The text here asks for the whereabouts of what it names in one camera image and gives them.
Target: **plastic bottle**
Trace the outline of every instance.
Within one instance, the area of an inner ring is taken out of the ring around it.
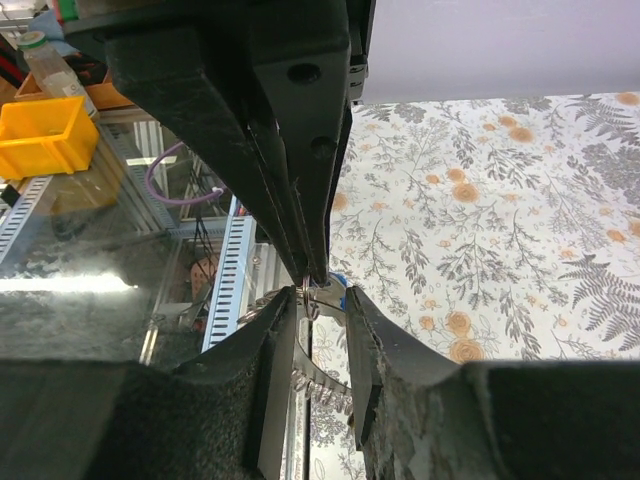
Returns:
[[[99,113],[73,69],[47,42],[42,32],[28,32],[18,39],[18,47],[43,92],[52,98],[84,96],[84,108],[95,122]]]

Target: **white wall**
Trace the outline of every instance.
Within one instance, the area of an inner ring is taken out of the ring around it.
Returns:
[[[377,0],[365,103],[640,90],[640,0]]]

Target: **yellow plastic bin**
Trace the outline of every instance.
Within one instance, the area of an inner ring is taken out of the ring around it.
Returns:
[[[84,97],[7,103],[0,114],[0,177],[87,170],[99,136]]]

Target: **floral pattern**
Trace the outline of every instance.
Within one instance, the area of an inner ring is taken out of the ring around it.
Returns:
[[[638,94],[354,117],[331,267],[390,319],[461,363],[638,358]],[[313,339],[314,358],[347,381],[343,331],[320,320]],[[313,405],[310,435],[312,479],[365,478],[346,417]]]

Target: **perforated metal rail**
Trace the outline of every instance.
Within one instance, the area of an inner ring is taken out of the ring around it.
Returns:
[[[33,212],[50,181],[50,176],[32,178],[18,202],[0,225],[0,263],[2,263],[13,242],[18,238],[18,234],[22,231],[27,220],[29,220],[31,212]]]
[[[231,202],[230,212],[235,212],[237,200]],[[211,308],[202,351],[216,346],[236,331],[237,320],[246,305],[244,296],[245,274],[253,249],[256,223],[250,217],[230,216],[222,243],[220,263],[211,296]]]

